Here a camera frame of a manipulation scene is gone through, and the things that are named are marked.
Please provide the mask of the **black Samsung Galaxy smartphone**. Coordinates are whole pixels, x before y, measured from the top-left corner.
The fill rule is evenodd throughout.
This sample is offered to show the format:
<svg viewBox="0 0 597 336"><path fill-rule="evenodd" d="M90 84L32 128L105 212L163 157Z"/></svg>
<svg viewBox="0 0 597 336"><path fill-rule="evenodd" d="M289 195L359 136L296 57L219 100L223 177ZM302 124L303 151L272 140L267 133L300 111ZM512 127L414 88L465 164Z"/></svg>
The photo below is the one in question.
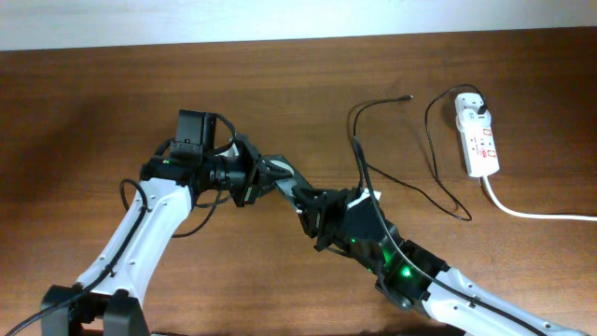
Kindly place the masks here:
<svg viewBox="0 0 597 336"><path fill-rule="evenodd" d="M297 185L297 182L293 178L280 179L274 182L276 189L282 194L282 196L293 206L298 212L302 212L302 205L299 203L297 197L293 192L293 188Z"/></svg>

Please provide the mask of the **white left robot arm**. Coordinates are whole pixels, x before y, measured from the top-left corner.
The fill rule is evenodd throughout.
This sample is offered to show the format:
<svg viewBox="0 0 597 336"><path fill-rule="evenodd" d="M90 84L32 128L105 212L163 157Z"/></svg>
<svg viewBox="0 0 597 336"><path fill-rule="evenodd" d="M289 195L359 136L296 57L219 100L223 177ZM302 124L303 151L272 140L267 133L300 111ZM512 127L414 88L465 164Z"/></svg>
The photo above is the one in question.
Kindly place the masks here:
<svg viewBox="0 0 597 336"><path fill-rule="evenodd" d="M135 197L98 259L75 286L47 293L43 334L85 335L95 318L103 321L103 335L149 334L142 310L149 280L199 196L226 190L242 207L294 176L289 164L261 156L236 133L216 147L215 126L224 121L216 113L180 110L174 138L143 165Z"/></svg>

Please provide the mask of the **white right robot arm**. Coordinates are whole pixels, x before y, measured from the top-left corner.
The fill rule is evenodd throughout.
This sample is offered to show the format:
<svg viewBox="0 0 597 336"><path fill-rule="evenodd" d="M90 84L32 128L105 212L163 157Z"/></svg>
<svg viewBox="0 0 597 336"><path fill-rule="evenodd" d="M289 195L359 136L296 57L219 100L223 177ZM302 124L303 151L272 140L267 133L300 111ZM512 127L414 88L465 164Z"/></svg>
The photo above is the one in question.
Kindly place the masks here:
<svg viewBox="0 0 597 336"><path fill-rule="evenodd" d="M287 195L305 232L322 250L338 247L377 277L376 288L398 308L414 310L467 335L574 335L479 287L410 240L380 208L378 192L293 187Z"/></svg>

